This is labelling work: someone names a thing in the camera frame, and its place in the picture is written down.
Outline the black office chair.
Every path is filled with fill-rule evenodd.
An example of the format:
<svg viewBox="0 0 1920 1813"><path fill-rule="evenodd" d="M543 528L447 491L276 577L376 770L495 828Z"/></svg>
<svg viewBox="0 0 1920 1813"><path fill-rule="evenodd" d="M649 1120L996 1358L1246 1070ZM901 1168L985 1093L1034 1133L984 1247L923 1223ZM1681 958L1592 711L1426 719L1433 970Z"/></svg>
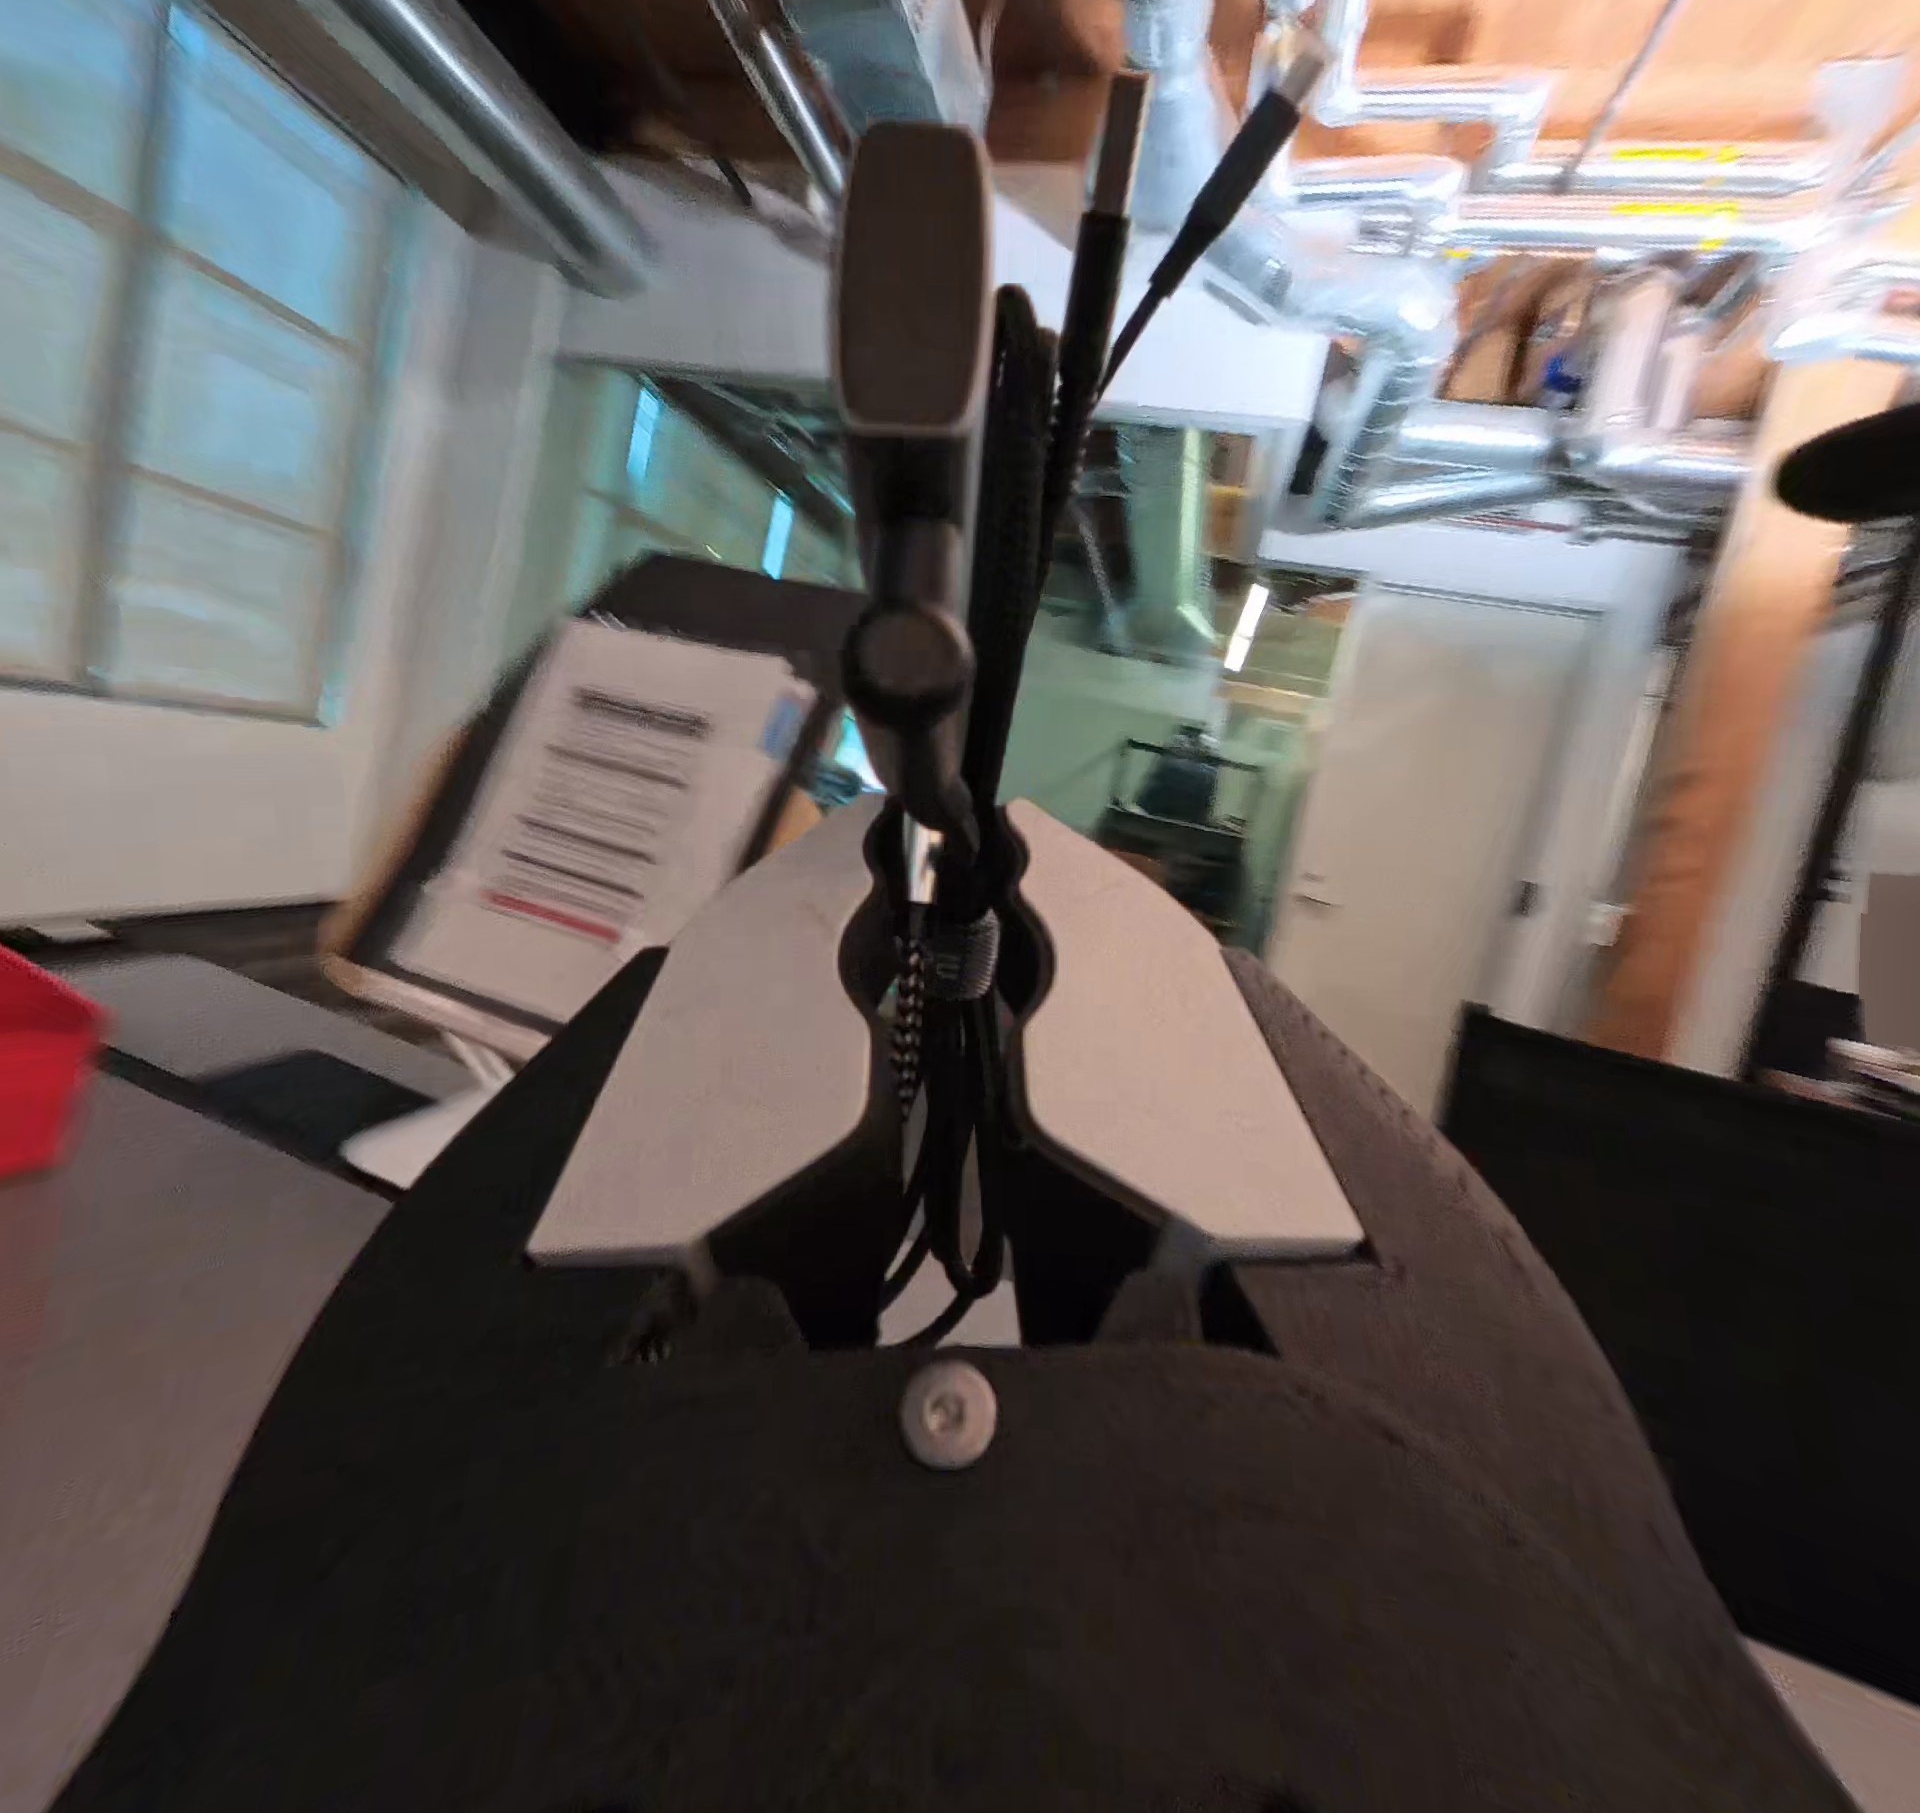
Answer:
<svg viewBox="0 0 1920 1813"><path fill-rule="evenodd" d="M1468 1007L1439 1126L1617 1371L1740 1631L1914 1704L1916 1121Z"/></svg>

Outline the cluster of silver ceiling pipes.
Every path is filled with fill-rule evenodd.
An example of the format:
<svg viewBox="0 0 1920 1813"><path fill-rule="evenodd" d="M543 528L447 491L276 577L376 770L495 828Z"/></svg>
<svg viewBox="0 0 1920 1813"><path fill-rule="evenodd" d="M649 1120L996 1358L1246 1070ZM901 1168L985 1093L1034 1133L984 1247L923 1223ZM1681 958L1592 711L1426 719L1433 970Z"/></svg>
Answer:
<svg viewBox="0 0 1920 1813"><path fill-rule="evenodd" d="M1110 82L1093 185L1117 210L1076 242L1054 374L1047 513L1080 479L1093 414L1152 318L1207 274L1259 320L1319 327L1356 350L1330 421L1309 434L1308 521L1362 528L1443 510L1587 495L1703 517L1751 473L1742 444L1663 425L1666 342L1689 310L1674 272L1714 297L1761 297L1827 226L1864 215L1896 164L1873 144L1898 59L1834 61L1798 143L1612 143L1607 131L1688 0L1666 0L1583 143L1539 143L1547 70L1359 70L1373 0L1262 0L1253 91L1237 122L1217 88L1216 0L1119 0L1123 63ZM1634 333L1638 285L1611 285L1600 340L1563 425L1476 429L1443 402L1459 350L1454 277L1496 260L1638 267L1666 292Z"/></svg>

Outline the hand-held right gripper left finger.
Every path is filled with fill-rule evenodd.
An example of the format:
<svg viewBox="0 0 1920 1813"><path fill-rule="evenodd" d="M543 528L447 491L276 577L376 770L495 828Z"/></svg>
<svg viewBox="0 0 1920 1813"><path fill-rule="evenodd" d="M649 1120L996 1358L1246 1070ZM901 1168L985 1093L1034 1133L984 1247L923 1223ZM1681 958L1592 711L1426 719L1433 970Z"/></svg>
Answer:
<svg viewBox="0 0 1920 1813"><path fill-rule="evenodd" d="M774 1284L809 1341L870 1341L905 1228L902 1120L846 982L877 797L767 855L666 948L527 1255Z"/></svg>

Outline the silver ventilation duct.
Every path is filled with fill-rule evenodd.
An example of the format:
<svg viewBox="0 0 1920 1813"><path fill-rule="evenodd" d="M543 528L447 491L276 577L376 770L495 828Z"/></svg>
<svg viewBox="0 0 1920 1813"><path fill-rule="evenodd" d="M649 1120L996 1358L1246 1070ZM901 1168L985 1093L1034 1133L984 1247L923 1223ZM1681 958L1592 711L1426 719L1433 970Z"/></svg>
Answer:
<svg viewBox="0 0 1920 1813"><path fill-rule="evenodd" d="M652 239L458 0L202 3L464 229L592 294L643 286Z"/></svg>

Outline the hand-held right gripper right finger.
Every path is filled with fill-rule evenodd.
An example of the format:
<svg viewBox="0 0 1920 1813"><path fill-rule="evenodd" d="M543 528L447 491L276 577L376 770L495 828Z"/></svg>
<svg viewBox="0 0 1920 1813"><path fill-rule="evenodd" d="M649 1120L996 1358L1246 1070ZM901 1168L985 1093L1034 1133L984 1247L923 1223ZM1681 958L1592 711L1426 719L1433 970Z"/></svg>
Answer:
<svg viewBox="0 0 1920 1813"><path fill-rule="evenodd" d="M1089 1341L1134 1273L1326 1264L1363 1226L1225 948L1030 799L1008 847L1006 1240L1024 1341Z"/></svg>

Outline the red plastic bin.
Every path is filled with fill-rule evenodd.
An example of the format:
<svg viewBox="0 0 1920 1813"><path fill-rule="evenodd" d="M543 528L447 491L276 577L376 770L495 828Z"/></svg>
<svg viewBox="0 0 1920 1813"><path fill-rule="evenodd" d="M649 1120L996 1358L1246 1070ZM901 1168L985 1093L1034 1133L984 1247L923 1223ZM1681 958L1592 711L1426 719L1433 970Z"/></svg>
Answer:
<svg viewBox="0 0 1920 1813"><path fill-rule="evenodd" d="M2 951L2 1179L61 1159L105 1031L105 1011L83 993Z"/></svg>

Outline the wooden pillar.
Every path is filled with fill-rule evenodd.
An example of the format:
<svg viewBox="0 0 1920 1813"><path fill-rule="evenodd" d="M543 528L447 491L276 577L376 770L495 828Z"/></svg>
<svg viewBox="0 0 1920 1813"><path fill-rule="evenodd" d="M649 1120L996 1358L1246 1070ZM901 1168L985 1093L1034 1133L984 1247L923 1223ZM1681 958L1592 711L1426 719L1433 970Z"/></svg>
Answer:
<svg viewBox="0 0 1920 1813"><path fill-rule="evenodd" d="M1791 366L1770 386L1753 466L1692 627L1612 958L1586 1024L1586 1039L1607 1050L1666 1056L1772 735L1827 613L1843 536L1782 505L1772 477L1792 449L1871 403L1857 369L1841 363Z"/></svg>

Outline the dark grey usb hub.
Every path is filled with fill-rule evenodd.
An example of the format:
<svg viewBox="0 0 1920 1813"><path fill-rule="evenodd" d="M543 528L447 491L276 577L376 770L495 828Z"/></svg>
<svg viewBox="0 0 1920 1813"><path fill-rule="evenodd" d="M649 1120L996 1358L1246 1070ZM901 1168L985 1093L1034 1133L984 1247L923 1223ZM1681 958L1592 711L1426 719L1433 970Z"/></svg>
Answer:
<svg viewBox="0 0 1920 1813"><path fill-rule="evenodd" d="M973 513L995 338L985 152L957 124L857 139L832 286L832 375L867 599L841 685L883 790L972 857L961 756L975 685Z"/></svg>

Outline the large paned window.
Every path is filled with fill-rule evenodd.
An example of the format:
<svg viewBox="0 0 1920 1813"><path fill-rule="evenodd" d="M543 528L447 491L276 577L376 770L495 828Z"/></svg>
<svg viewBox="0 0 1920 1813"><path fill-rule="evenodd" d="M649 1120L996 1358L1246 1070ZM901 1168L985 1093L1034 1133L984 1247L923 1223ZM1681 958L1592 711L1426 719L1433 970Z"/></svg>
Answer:
<svg viewBox="0 0 1920 1813"><path fill-rule="evenodd" d="M2 0L3 685L324 719L388 170L194 0Z"/></svg>

